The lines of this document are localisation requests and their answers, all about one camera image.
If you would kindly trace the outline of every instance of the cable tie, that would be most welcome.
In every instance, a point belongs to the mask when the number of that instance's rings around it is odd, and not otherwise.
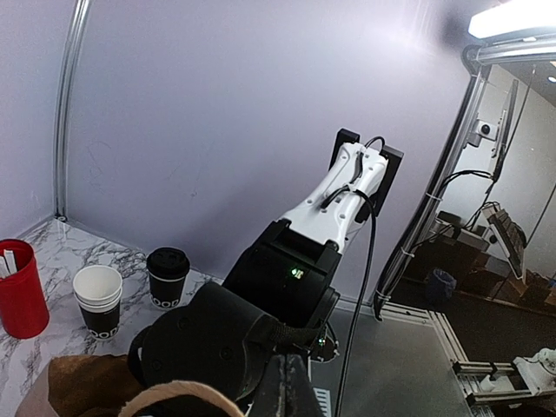
[[[389,302],[390,299],[392,298],[390,295],[384,295],[378,289],[376,290],[376,294],[379,296],[379,300],[383,300],[385,302]]]
[[[432,198],[433,200],[436,200],[437,202],[442,201],[442,199],[440,197],[437,197],[436,195],[432,195],[432,194],[429,194],[429,193],[425,193],[425,195],[429,198]]]
[[[405,256],[409,256],[410,258],[414,258],[415,254],[412,254],[411,252],[407,252],[404,248],[400,248],[400,251],[402,254],[404,254]]]

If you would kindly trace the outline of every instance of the ceiling light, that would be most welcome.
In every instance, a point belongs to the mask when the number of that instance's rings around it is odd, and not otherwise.
[[[473,16],[469,33],[483,39],[550,26],[556,27],[556,1],[512,0]]]

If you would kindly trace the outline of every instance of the white paper cup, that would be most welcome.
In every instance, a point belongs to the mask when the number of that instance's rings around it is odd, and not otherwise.
[[[116,294],[116,298],[108,304],[90,305],[79,298],[77,304],[81,309],[81,314],[89,333],[98,340],[106,341],[111,339],[118,332],[120,324],[120,301],[122,290]]]
[[[73,279],[73,290],[78,300],[90,306],[104,306],[122,292],[122,276],[104,265],[81,269]]]

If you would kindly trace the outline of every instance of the green led light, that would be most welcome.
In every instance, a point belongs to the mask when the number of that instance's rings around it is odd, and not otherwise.
[[[303,274],[305,274],[305,272],[299,268],[293,268],[289,271],[289,273],[298,280],[300,280],[303,277]]]

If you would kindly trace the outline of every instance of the black coffee cup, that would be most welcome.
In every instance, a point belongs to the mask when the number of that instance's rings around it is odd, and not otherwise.
[[[182,298],[189,260],[176,248],[159,248],[147,258],[150,300],[159,308],[176,307]]]
[[[118,332],[121,297],[122,291],[120,296],[104,306],[91,306],[77,299],[85,325],[95,339],[111,339]]]

